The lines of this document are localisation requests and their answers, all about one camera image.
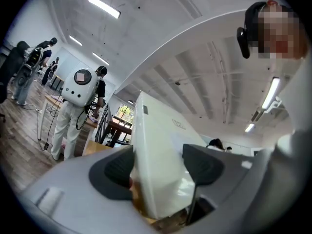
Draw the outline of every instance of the person with dark hair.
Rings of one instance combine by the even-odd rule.
[[[231,154],[231,153],[232,153],[231,150],[232,150],[232,147],[228,146],[228,147],[225,149],[225,152]]]
[[[300,59],[308,53],[309,41],[298,15],[274,0],[256,2],[245,13],[245,28],[237,29],[237,40],[245,58],[249,47],[267,58]]]
[[[98,110],[103,106],[103,101],[105,97],[105,82],[104,76],[107,74],[107,68],[100,66],[96,70],[98,76],[98,87],[97,87],[97,106],[93,111],[95,118],[98,118]],[[78,119],[84,121],[87,118],[87,113],[90,105],[86,105],[84,108],[78,107],[69,101],[65,101],[62,108],[59,111],[57,125],[54,131],[53,137],[53,147],[51,149],[51,155],[54,160],[59,159],[60,148],[62,144],[62,139],[68,126],[67,131],[67,144],[64,150],[64,160],[74,157],[74,150],[76,141],[78,139],[79,133],[81,131],[77,130],[76,123]]]
[[[50,41],[44,41],[44,42],[42,42],[36,46],[36,48],[42,48],[43,49],[43,55],[42,55],[42,58],[40,60],[39,65],[38,65],[38,68],[40,66],[44,66],[44,67],[46,66],[46,63],[52,54],[51,47],[53,47],[57,42],[58,42],[58,40],[55,37],[53,37]],[[27,83],[24,86],[18,86],[16,84],[16,88],[15,88],[14,94],[12,95],[11,99],[17,100],[18,105],[21,105],[21,106],[27,105],[26,98],[28,96],[30,86],[34,80],[36,73],[37,73],[37,70],[31,73],[31,77],[28,79]]]
[[[41,81],[41,85],[44,87],[45,84],[47,83],[48,81],[48,76],[50,74],[50,72],[52,71],[53,73],[55,73],[56,69],[58,68],[58,62],[59,62],[59,58],[57,57],[55,59],[55,61],[53,61],[49,67],[47,68],[47,70],[45,71],[44,73],[44,76],[42,78],[42,81]]]
[[[250,56],[249,47],[258,46],[266,58],[300,60],[300,67],[278,97],[294,129],[309,126],[312,116],[302,116],[311,115],[308,109],[312,101],[305,96],[295,96],[312,90],[312,83],[308,81],[312,76],[311,42],[298,15],[274,0],[256,2],[246,10],[245,27],[238,28],[236,36],[244,58]]]
[[[224,147],[223,144],[221,142],[221,140],[219,138],[213,139],[209,142],[209,145],[206,146],[206,148],[211,148],[211,147],[215,147],[216,150],[218,149],[218,151],[224,151]]]

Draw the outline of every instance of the white pants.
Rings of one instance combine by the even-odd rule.
[[[66,127],[69,125],[67,132],[67,144],[64,151],[64,160],[74,157],[74,150],[80,130],[76,129],[76,122],[84,108],[77,107],[69,101],[65,101],[59,111],[57,125],[54,131],[54,138],[52,141],[53,147],[51,154],[54,159],[59,158],[62,140],[65,134]],[[83,111],[78,120],[78,128],[80,128],[85,121],[87,114]]]

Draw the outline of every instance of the black chair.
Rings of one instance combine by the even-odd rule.
[[[11,77],[18,72],[25,61],[25,51],[29,48],[28,44],[20,41],[15,48],[13,48],[9,56],[4,61],[0,68],[0,104],[7,98],[7,86]],[[0,114],[5,122],[5,115]]]

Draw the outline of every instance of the fluorescent light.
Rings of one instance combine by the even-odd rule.
[[[93,3],[97,7],[100,7],[102,10],[105,10],[107,13],[111,14],[114,18],[119,18],[120,11],[112,8],[111,6],[107,5],[106,3],[100,0],[89,0],[90,3]]]
[[[270,105],[270,102],[272,100],[272,98],[274,97],[275,95],[275,92],[278,88],[278,85],[279,85],[279,82],[280,82],[280,78],[277,78],[277,77],[274,77],[273,80],[272,80],[272,83],[271,83],[271,87],[270,87],[270,90],[268,92],[268,95],[267,97],[265,98],[264,100],[264,103],[262,104],[262,108],[263,109],[267,109]]]
[[[76,43],[78,43],[80,46],[82,46],[82,43],[80,41],[77,41],[75,38],[73,38],[72,36],[69,36],[69,38],[73,41],[75,41]]]
[[[92,52],[92,54],[93,54],[95,57],[99,58],[101,61],[103,61],[107,66],[109,66],[109,63],[108,63],[106,60],[104,60],[103,58],[99,57],[99,56],[98,56],[96,53],[94,53],[94,52]]]
[[[246,128],[245,132],[248,133],[252,128],[254,127],[254,124],[249,124],[249,126]]]

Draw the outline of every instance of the wooden floor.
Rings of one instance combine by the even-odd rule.
[[[49,148],[42,151],[37,139],[37,117],[39,115],[35,110],[26,110],[18,106],[15,101],[11,100],[11,95],[8,94],[8,99],[0,104],[0,113],[5,114],[6,117],[6,123],[3,123],[0,118],[0,166],[12,189],[18,193],[57,163],[50,154],[57,117],[51,126],[48,139]],[[50,89],[48,84],[43,88],[34,81],[26,101],[41,109],[45,95],[58,96],[59,92]],[[34,106],[27,105],[25,108],[35,109]],[[40,142],[42,148],[47,141],[52,119],[50,113],[45,114]],[[88,130],[82,129],[75,152],[78,150],[82,153],[87,136]]]

